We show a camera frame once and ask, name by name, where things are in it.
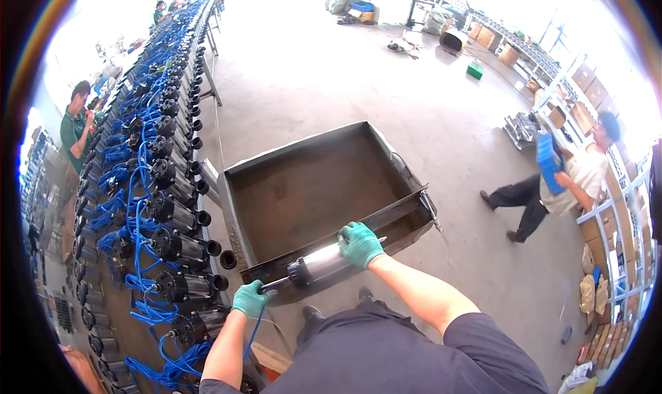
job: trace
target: gloved hand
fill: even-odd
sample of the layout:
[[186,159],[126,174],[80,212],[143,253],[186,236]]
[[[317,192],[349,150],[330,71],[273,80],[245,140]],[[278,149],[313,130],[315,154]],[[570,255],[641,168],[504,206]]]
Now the gloved hand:
[[234,294],[232,309],[242,311],[249,319],[257,317],[267,301],[276,294],[275,290],[270,290],[264,295],[259,295],[258,290],[262,285],[264,284],[258,279],[248,285],[239,286]]
[[347,260],[364,269],[372,259],[385,254],[375,234],[363,223],[350,222],[340,229],[338,246]]

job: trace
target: dark shirt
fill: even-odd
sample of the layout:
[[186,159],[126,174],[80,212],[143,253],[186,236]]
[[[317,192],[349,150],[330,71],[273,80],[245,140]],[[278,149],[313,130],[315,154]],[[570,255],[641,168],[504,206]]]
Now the dark shirt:
[[[341,312],[298,347],[289,369],[263,392],[549,393],[538,366],[488,315],[461,315],[443,341],[378,313]],[[200,384],[200,394],[236,393],[221,381]]]

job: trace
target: worker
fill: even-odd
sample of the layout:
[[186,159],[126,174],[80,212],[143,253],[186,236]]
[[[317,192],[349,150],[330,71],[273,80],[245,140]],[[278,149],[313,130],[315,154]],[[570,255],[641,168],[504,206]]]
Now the worker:
[[60,124],[60,139],[62,147],[77,173],[81,172],[89,145],[92,142],[90,129],[94,119],[102,115],[101,112],[86,110],[85,104],[90,92],[89,82],[80,81],[71,93],[71,102],[67,106],[62,123]]
[[506,232],[511,242],[524,243],[548,213],[563,215],[577,203],[588,211],[593,208],[609,167],[606,152],[619,139],[620,127],[616,117],[611,112],[602,112],[592,129],[592,140],[587,138],[577,155],[559,147],[564,165],[563,171],[554,174],[554,180],[565,188],[563,192],[551,194],[545,179],[535,174],[517,184],[500,187],[492,194],[481,190],[481,198],[492,211],[499,207],[526,207],[517,231]]
[[[387,256],[362,223],[344,226],[338,240],[347,260],[383,279],[444,345],[362,287],[356,309],[325,318],[303,308],[294,362],[264,393],[549,392],[533,360],[454,287]],[[256,280],[234,294],[204,363],[201,394],[239,393],[244,328],[271,297],[258,294],[261,285]]]
[[161,23],[163,19],[168,17],[168,13],[163,14],[163,11],[166,9],[166,2],[159,0],[156,3],[156,10],[154,10],[154,25]]
[[168,7],[169,12],[174,12],[175,9],[177,9],[180,6],[185,5],[185,2],[178,2],[177,0],[172,0],[172,3],[170,3],[170,6]]

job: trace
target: black shoe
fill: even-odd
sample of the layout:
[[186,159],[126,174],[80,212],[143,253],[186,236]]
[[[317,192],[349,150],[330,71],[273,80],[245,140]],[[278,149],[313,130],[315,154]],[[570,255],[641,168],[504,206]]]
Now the black shoe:
[[359,301],[359,304],[364,302],[374,302],[375,296],[372,294],[372,291],[365,286],[361,286],[356,292],[356,299]]
[[487,194],[485,190],[481,190],[481,198],[483,199],[487,207],[489,207],[490,210],[494,211],[494,208],[490,205],[490,195]]
[[319,310],[318,308],[312,306],[312,305],[306,305],[306,306],[304,306],[303,309],[301,310],[301,312],[303,313],[303,317],[304,317],[304,319],[306,320],[306,322],[311,321],[311,320],[314,320],[314,321],[317,321],[317,320],[319,320],[319,321],[323,321],[324,319],[326,319],[326,318],[322,315],[322,313],[320,312],[320,310]]
[[506,232],[506,237],[513,243],[524,243],[523,240],[517,239],[517,232],[513,232],[512,230]]

